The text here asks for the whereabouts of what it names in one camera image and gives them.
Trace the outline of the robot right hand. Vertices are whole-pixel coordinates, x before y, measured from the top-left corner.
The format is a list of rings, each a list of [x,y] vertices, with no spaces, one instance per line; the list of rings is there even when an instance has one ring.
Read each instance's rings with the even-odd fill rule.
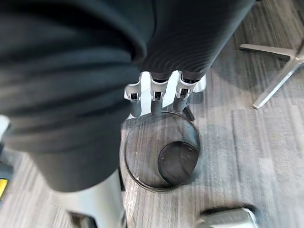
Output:
[[[3,0],[3,140],[26,152],[75,226],[125,228],[121,125],[149,72],[180,71],[173,107],[189,95],[250,11],[252,0]]]

